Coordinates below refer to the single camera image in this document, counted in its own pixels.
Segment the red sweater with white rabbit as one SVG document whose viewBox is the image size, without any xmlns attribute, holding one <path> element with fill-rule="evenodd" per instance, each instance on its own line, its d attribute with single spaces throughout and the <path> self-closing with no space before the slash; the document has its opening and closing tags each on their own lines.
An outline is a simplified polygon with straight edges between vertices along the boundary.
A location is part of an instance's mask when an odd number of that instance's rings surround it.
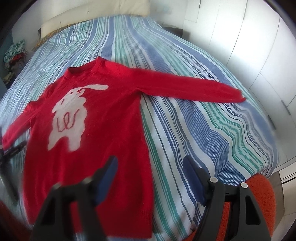
<svg viewBox="0 0 296 241">
<path fill-rule="evenodd" d="M 213 80 L 171 75 L 97 58 L 68 68 L 8 127 L 8 149 L 23 133 L 22 196 L 33 224 L 51 187 L 92 176 L 110 156 L 118 171 L 96 213 L 111 237 L 150 238 L 154 191 L 140 114 L 142 94 L 194 101 L 243 102 L 240 90 Z"/>
</svg>

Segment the pile of clothes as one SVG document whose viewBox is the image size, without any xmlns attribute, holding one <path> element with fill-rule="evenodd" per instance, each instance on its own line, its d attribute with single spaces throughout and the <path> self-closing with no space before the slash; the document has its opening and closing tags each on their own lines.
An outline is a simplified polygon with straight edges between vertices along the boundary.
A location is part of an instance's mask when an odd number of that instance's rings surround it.
<svg viewBox="0 0 296 241">
<path fill-rule="evenodd" d="M 14 66 L 21 59 L 25 59 L 28 51 L 25 48 L 25 40 L 20 40 L 15 44 L 12 44 L 4 54 L 4 67 L 10 71 L 11 67 Z"/>
</svg>

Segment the orange fluffy rug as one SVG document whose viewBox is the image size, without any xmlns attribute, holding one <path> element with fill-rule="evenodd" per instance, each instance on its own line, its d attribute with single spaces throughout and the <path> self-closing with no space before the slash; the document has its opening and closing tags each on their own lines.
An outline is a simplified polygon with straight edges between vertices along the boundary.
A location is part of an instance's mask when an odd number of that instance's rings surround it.
<svg viewBox="0 0 296 241">
<path fill-rule="evenodd" d="M 247 187 L 225 186 L 225 204 L 216 240 L 271 240 L 275 226 L 275 193 L 270 181 L 256 174 Z"/>
</svg>

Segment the blue green striped bedspread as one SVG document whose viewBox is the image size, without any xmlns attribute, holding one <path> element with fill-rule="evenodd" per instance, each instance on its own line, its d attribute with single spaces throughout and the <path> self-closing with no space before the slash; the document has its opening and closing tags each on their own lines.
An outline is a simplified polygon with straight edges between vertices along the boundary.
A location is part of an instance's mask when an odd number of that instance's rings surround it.
<svg viewBox="0 0 296 241">
<path fill-rule="evenodd" d="M 152 240 L 183 240 L 201 220 L 204 209 L 189 193 L 182 171 L 185 155 L 228 184 L 273 173 L 278 149 L 267 118 L 251 94 L 219 61 L 150 18 L 98 18 L 48 39 L 1 99 L 3 130 L 68 67 L 98 56 L 128 67 L 216 80 L 239 88 L 246 97 L 238 104 L 142 97 L 156 202 Z"/>
</svg>

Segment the white wardrobe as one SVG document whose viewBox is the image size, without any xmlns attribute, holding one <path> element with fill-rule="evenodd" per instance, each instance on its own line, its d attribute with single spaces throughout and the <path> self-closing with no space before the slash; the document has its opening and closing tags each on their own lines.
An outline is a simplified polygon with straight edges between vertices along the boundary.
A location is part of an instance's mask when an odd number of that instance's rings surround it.
<svg viewBox="0 0 296 241">
<path fill-rule="evenodd" d="M 259 101 L 295 160 L 295 38 L 265 1 L 188 1 L 184 29 Z"/>
</svg>

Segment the dark nightstand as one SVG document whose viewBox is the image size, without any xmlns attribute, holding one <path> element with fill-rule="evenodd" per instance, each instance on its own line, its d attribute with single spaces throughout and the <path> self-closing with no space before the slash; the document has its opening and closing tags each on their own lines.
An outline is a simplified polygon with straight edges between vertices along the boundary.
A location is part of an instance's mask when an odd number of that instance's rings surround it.
<svg viewBox="0 0 296 241">
<path fill-rule="evenodd" d="M 162 25 L 162 28 L 182 39 L 185 39 L 185 40 L 189 39 L 190 33 L 185 31 L 183 28 L 175 27 L 172 25 Z"/>
</svg>

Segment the cream padded headboard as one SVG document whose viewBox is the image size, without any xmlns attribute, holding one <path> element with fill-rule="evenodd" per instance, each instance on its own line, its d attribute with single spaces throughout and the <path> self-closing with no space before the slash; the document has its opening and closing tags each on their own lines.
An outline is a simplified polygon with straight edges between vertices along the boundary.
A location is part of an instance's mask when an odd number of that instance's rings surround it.
<svg viewBox="0 0 296 241">
<path fill-rule="evenodd" d="M 67 25 L 115 15 L 149 15 L 150 2 L 147 0 L 91 1 L 69 9 L 45 22 L 41 26 L 41 37 Z"/>
</svg>

